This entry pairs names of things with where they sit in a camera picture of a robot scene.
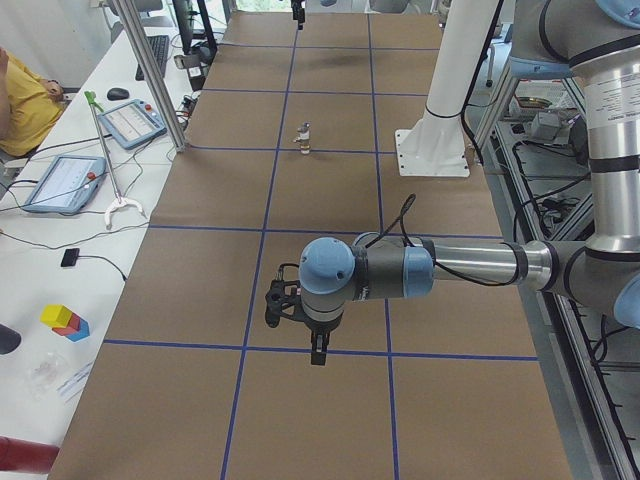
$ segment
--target white table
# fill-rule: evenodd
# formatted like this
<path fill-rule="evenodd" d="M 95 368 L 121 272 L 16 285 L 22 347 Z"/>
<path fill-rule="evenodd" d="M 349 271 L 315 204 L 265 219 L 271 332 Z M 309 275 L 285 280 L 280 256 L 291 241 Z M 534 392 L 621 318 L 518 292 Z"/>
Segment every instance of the white table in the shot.
<path fill-rule="evenodd" d="M 147 29 L 148 35 L 168 34 L 172 29 Z M 165 84 L 172 103 L 177 108 L 184 95 L 191 93 L 186 72 L 173 64 L 173 55 L 180 53 L 170 48 Z M 62 118 L 51 131 L 42 147 L 96 137 L 85 90 L 96 92 L 97 100 L 105 108 L 120 102 L 110 102 L 106 93 L 111 87 L 129 90 L 131 98 L 139 98 L 154 105 L 146 82 L 134 79 L 137 61 L 126 35 L 122 34 L 96 67 L 82 89 L 69 105 Z M 113 139 L 108 139 L 111 157 L 116 169 L 119 186 L 124 189 L 138 174 L 139 167 L 127 162 L 131 152 L 126 152 Z M 79 155 L 102 156 L 97 141 L 59 147 L 36 154 L 18 179 L 39 179 L 52 158 L 74 151 Z M 175 151 L 171 139 L 164 135 L 156 139 L 137 156 L 143 173 L 128 196 L 139 201 L 150 216 L 171 168 L 170 159 Z M 12 191 L 24 202 L 33 185 L 16 185 Z M 85 210 L 104 212 L 113 201 L 109 179 L 105 178 L 96 196 Z M 10 195 L 0 202 L 0 209 L 14 206 Z M 114 233 L 76 245 L 80 255 L 101 255 L 118 265 L 128 274 L 136 257 L 146 226 L 115 233 L 123 227 L 144 224 L 147 219 L 133 207 L 119 210 L 112 216 Z M 19 209 L 0 212 L 0 228 L 12 236 L 35 243 L 58 246 L 106 232 L 103 215 L 83 214 L 74 217 L 60 215 L 36 215 Z M 103 260 L 79 259 L 75 267 L 62 269 L 60 260 L 64 248 L 47 250 L 0 236 L 0 323 L 22 335 L 21 345 L 12 353 L 0 355 L 0 436 L 61 445 L 80 395 L 66 403 L 56 388 L 83 366 L 92 362 L 111 321 L 124 282 L 116 269 Z M 88 321 L 89 338 L 73 343 L 53 333 L 40 323 L 40 313 L 47 304 L 63 304 Z M 64 359 L 64 367 L 51 383 L 49 390 L 34 396 L 26 381 L 27 372 L 40 364 L 48 353 Z M 0 479 L 23 480 L 43 478 L 0 472 Z"/>

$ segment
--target black computer mouse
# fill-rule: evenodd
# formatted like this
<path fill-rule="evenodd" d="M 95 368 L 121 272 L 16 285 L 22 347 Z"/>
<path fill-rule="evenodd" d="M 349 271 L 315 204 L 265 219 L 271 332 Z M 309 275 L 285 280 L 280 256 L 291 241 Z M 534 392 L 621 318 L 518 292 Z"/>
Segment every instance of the black computer mouse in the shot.
<path fill-rule="evenodd" d="M 129 98 L 129 90 L 124 88 L 113 87 L 107 92 L 107 99 L 109 100 L 124 100 L 126 98 Z"/>

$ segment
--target stacked colorful blocks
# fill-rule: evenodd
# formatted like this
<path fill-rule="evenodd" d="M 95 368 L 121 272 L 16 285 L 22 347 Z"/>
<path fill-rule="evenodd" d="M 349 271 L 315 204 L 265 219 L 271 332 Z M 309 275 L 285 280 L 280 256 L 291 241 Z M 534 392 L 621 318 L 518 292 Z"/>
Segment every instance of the stacked colorful blocks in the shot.
<path fill-rule="evenodd" d="M 89 324 L 64 305 L 47 305 L 40 315 L 40 321 L 72 342 L 89 336 Z"/>

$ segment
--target keyboard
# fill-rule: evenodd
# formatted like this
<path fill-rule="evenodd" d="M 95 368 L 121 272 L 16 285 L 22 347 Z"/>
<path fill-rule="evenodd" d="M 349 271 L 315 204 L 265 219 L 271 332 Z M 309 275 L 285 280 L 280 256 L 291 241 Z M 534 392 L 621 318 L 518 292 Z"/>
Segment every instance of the keyboard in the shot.
<path fill-rule="evenodd" d="M 167 71 L 167 56 L 169 55 L 169 44 L 171 39 L 169 35 L 152 35 L 147 37 L 153 56 L 158 63 L 162 78 L 164 78 L 164 72 Z M 142 73 L 142 67 L 138 65 L 136 70 L 136 80 L 144 80 L 144 73 Z"/>

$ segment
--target yellow block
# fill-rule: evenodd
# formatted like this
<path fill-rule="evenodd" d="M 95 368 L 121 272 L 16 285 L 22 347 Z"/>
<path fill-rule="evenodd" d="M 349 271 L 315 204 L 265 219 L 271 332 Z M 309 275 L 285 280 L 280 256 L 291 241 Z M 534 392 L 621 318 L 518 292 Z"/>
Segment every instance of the yellow block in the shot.
<path fill-rule="evenodd" d="M 65 328 L 73 312 L 64 305 L 47 305 L 42 310 L 40 321 L 51 328 Z"/>

